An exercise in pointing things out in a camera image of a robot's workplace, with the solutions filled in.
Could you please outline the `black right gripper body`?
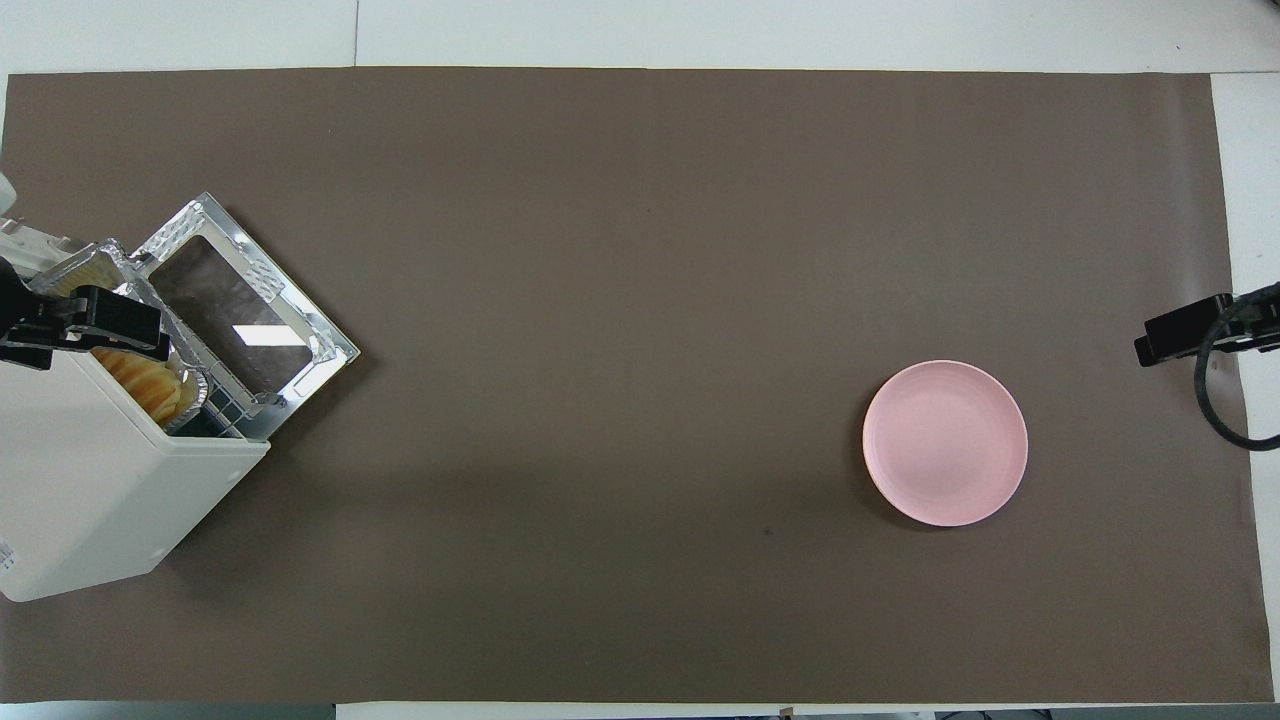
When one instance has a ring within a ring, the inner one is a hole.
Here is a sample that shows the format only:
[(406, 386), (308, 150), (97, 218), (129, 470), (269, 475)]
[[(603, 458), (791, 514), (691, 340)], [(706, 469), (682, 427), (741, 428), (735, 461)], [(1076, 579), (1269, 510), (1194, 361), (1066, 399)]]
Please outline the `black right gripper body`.
[(1279, 300), (1277, 287), (1271, 284), (1242, 295), (1213, 293), (1147, 320), (1144, 334), (1134, 340), (1137, 361), (1147, 368), (1197, 355), (1213, 323), (1235, 305), (1242, 309), (1213, 342), (1213, 350), (1222, 354), (1276, 350)]

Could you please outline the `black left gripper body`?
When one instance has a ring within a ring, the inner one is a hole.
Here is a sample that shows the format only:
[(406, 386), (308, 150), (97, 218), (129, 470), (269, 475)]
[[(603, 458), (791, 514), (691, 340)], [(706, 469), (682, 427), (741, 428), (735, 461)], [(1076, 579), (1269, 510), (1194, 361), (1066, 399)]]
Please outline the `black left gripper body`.
[(56, 351), (109, 348), (165, 363), (172, 340), (156, 307), (96, 286), (69, 297), (32, 291), (1, 261), (1, 360), (36, 372), (51, 368)]

